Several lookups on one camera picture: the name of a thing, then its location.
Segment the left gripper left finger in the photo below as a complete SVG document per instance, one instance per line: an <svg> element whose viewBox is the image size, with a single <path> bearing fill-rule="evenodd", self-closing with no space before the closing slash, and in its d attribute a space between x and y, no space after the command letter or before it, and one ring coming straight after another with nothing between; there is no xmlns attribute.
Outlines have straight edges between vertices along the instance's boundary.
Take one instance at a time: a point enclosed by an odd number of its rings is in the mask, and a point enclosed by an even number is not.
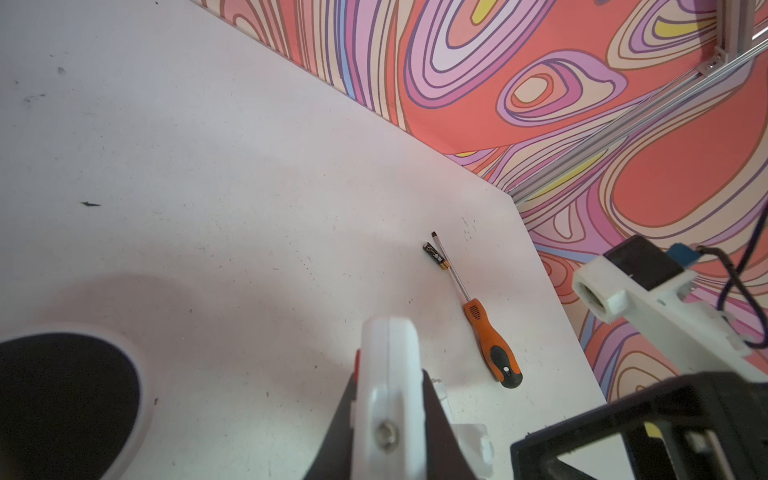
<svg viewBox="0 0 768 480"><path fill-rule="evenodd" d="M304 480L349 480L351 478L354 436L352 404L356 399L356 389L356 378L352 374Z"/></svg>

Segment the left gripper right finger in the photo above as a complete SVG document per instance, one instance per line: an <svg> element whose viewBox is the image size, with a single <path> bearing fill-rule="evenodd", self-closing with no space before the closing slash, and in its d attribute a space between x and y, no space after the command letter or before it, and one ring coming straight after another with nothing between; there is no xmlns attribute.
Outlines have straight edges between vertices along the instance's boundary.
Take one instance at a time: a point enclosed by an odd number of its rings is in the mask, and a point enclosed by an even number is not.
<svg viewBox="0 0 768 480"><path fill-rule="evenodd" d="M422 373L427 479L475 480L476 476L460 450L432 380L426 370Z"/></svg>

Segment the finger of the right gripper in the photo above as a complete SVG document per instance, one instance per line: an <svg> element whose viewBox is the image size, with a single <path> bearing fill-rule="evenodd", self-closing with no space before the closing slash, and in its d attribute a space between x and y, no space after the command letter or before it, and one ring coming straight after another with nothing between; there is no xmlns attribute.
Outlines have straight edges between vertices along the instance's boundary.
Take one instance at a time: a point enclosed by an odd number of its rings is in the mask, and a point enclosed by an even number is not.
<svg viewBox="0 0 768 480"><path fill-rule="evenodd" d="M614 438L635 479L764 479L767 386L724 372L665 380L512 444L513 474L586 479L563 456Z"/></svg>

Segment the orange handled screwdriver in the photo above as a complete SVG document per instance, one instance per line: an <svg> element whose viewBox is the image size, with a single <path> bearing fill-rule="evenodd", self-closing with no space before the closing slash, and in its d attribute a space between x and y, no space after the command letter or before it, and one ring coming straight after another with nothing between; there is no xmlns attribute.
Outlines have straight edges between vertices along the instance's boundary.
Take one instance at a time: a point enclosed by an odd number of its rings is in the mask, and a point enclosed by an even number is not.
<svg viewBox="0 0 768 480"><path fill-rule="evenodd" d="M482 302L469 294L439 235L433 231L431 237L437 251L448 263L448 271L458 286L462 298L462 311L472 328L489 372L504 388L519 387L523 382L523 374L509 344L492 325Z"/></svg>

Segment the white remote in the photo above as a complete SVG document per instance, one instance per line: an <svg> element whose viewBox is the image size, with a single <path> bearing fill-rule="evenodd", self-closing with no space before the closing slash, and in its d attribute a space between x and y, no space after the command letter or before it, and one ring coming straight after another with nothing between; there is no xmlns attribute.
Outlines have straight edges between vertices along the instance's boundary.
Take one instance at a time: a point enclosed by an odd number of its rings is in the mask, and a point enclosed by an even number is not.
<svg viewBox="0 0 768 480"><path fill-rule="evenodd" d="M423 371L412 321L366 320L356 373L351 477L425 479Z"/></svg>

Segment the AAA battery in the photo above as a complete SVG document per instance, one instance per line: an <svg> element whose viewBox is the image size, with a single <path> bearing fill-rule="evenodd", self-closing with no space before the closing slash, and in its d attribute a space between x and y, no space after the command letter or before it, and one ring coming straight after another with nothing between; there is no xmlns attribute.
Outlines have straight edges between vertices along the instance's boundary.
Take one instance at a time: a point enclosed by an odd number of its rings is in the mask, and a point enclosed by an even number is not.
<svg viewBox="0 0 768 480"><path fill-rule="evenodd" d="M422 249L441 269L449 270L451 268L450 262L430 242L425 242Z"/></svg>

